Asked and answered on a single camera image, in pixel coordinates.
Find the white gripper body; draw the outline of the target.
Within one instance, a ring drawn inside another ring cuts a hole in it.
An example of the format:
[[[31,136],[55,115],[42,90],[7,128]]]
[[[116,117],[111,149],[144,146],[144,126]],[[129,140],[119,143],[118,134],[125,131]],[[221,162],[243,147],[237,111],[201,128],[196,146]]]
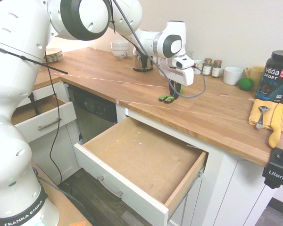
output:
[[[189,57],[172,57],[161,59],[160,68],[165,75],[184,86],[193,84],[194,80],[194,61]]]

